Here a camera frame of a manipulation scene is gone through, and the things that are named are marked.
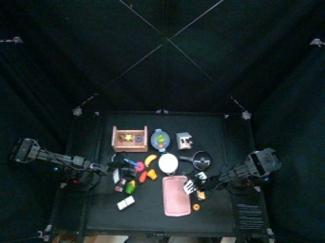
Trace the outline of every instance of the black enclosure wall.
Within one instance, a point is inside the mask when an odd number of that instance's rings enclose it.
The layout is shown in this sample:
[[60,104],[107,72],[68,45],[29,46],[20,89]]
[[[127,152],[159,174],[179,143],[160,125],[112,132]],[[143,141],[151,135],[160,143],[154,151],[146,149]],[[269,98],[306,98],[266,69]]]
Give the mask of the black enclosure wall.
[[8,162],[12,145],[33,138],[63,153],[81,107],[247,110],[258,149],[283,162],[271,228],[325,241],[323,12],[321,0],[1,1],[1,236],[44,229],[57,185],[51,166]]

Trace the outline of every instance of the frying pan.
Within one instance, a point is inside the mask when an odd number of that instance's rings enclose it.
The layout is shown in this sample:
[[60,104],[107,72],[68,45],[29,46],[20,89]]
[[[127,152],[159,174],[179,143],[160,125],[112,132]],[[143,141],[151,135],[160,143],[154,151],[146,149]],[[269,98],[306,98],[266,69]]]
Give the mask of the frying pan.
[[191,162],[194,168],[200,171],[206,170],[212,162],[211,155],[204,151],[198,151],[192,157],[179,156],[178,159]]

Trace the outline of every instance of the toy fruit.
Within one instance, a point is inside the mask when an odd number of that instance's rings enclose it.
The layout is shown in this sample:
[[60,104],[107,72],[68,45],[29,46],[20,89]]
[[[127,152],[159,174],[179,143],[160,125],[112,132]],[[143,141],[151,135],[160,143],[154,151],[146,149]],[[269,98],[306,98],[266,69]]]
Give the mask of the toy fruit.
[[138,178],[138,181],[139,181],[140,183],[143,183],[143,182],[146,181],[146,179],[147,179],[147,172],[143,171],[142,174],[140,174],[140,176],[139,176],[139,178]]
[[136,189],[136,182],[134,180],[131,180],[127,183],[126,193],[131,194],[135,191],[135,189]]
[[156,155],[150,155],[150,156],[147,157],[147,159],[146,159],[146,161],[144,161],[144,165],[146,165],[146,167],[150,166],[151,162],[152,162],[156,158],[158,158]]
[[147,173],[147,176],[151,178],[151,179],[156,179],[158,178],[158,174],[156,174],[156,171],[154,169],[151,169]]

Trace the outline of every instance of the wooden crate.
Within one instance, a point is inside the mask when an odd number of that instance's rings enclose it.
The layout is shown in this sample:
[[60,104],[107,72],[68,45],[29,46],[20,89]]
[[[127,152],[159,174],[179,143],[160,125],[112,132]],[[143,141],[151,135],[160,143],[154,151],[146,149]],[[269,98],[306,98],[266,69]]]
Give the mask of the wooden crate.
[[147,126],[143,130],[118,130],[114,126],[112,149],[115,152],[147,152]]

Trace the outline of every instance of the pink cutting board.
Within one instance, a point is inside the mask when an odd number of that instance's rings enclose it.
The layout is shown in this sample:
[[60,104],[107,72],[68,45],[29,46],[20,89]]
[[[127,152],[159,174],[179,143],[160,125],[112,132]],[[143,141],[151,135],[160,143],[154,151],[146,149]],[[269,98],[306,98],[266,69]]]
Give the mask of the pink cutting board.
[[166,177],[162,180],[163,207],[167,216],[183,216],[190,214],[190,199],[183,187],[187,177]]

